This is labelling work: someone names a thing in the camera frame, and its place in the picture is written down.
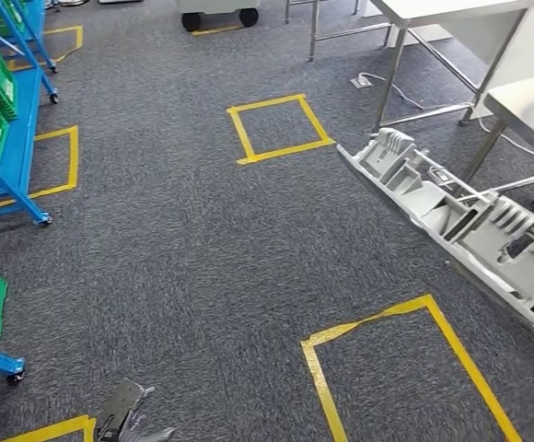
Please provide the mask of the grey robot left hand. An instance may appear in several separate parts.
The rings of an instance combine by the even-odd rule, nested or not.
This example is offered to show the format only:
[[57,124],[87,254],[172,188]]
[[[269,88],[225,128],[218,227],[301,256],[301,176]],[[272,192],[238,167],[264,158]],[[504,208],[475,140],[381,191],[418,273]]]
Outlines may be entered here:
[[178,427],[165,427],[150,435],[141,435],[138,426],[144,418],[139,411],[140,406],[148,396],[153,394],[155,387],[144,388],[141,397],[132,405],[127,414],[127,418],[119,433],[119,442],[162,442],[171,440]]

